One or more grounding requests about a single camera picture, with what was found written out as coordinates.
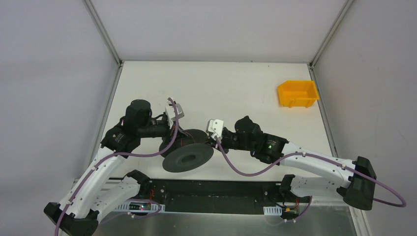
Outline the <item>black cable spool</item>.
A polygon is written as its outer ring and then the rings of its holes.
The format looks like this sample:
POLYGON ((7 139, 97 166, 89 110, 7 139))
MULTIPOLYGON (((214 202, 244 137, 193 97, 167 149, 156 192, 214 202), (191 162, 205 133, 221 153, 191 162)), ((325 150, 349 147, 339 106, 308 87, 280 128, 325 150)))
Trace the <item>black cable spool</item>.
POLYGON ((194 170, 206 164, 213 156, 214 150, 206 141, 208 135, 200 129, 182 130, 175 140, 174 147, 165 151, 162 167, 171 173, 194 170))

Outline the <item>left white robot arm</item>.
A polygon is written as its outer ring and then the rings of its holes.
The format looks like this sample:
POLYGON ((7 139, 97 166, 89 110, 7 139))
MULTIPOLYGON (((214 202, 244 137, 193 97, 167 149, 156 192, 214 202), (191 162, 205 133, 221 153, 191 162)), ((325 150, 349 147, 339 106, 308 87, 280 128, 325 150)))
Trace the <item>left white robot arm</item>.
POLYGON ((69 236, 90 236, 101 220, 115 207, 136 196, 144 199, 150 186, 139 171, 129 172, 120 184, 105 194, 98 192, 110 175, 129 157, 150 158, 165 153, 179 134, 179 119, 184 116, 179 103, 168 98, 162 118, 152 117, 151 105, 142 99, 133 100, 125 115, 100 142, 92 162, 69 193, 59 202, 49 202, 44 213, 55 224, 54 234, 64 232, 69 236), (143 138, 162 138, 168 144, 151 154, 134 154, 143 138))

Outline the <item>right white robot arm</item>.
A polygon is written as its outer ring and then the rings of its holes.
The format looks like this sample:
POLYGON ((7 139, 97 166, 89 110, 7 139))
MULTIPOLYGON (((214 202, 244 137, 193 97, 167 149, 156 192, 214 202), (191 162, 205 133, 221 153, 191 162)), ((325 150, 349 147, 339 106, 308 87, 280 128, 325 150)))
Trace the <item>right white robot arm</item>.
POLYGON ((376 174, 369 159, 356 160, 321 156, 288 141, 263 132, 249 116, 239 119, 232 132, 219 119, 207 124, 209 143, 226 154, 228 150, 249 152, 251 157, 268 165, 286 166, 314 174, 300 177, 288 174, 281 180, 279 195, 290 202, 296 197, 322 196, 342 199, 347 205, 371 210, 374 202, 376 174))

